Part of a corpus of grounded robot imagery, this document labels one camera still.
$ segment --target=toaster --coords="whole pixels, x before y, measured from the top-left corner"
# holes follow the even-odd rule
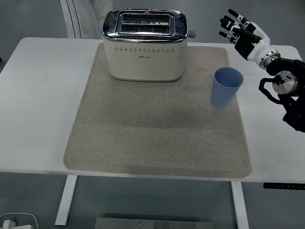
[[[173,82],[183,72],[188,25],[175,10],[113,10],[102,37],[110,73],[118,80]]]

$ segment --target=white cloth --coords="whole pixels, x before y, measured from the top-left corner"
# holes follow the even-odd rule
[[[60,0],[68,38],[101,39],[112,0]]]

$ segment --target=robot finger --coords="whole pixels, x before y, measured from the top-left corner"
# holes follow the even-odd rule
[[[230,33],[236,33],[236,30],[240,29],[239,25],[234,24],[225,18],[221,18],[220,23],[220,26],[223,27],[225,30],[228,30]]]
[[[225,32],[222,32],[222,31],[219,31],[219,35],[226,38],[229,42],[231,42],[234,45],[238,41],[235,37],[231,37],[231,36],[227,35]]]
[[[240,15],[239,13],[236,13],[234,10],[232,9],[229,9],[229,13],[232,14],[234,17],[237,18],[238,21],[240,21],[240,23],[244,26],[244,27],[247,27],[248,24],[250,23],[248,21],[247,18],[245,18],[244,16]]]
[[[256,36],[245,28],[233,28],[232,31],[236,33],[236,37],[243,37],[251,43],[257,44],[262,39],[260,36]]]
[[[234,21],[232,18],[230,18],[230,17],[228,17],[228,16],[226,16],[226,15],[224,15],[224,19],[228,20],[229,22],[231,22],[231,23],[233,23],[233,24],[235,24],[235,25],[242,26],[240,23]]]

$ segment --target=blue cup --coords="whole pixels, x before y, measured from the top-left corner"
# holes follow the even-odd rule
[[[213,80],[212,104],[219,108],[225,108],[243,82],[243,75],[236,69],[227,67],[218,69]]]

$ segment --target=robotic arm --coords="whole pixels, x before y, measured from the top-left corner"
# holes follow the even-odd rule
[[[219,34],[234,44],[240,55],[266,70],[274,78],[263,78],[259,90],[269,100],[281,104],[286,110],[283,121],[297,131],[305,132],[305,63],[300,60],[281,58],[280,53],[270,45],[269,37],[255,23],[229,10],[235,20],[224,16],[220,20],[221,27],[230,35],[220,31]],[[272,83],[278,94],[276,99],[264,88],[266,82]]]

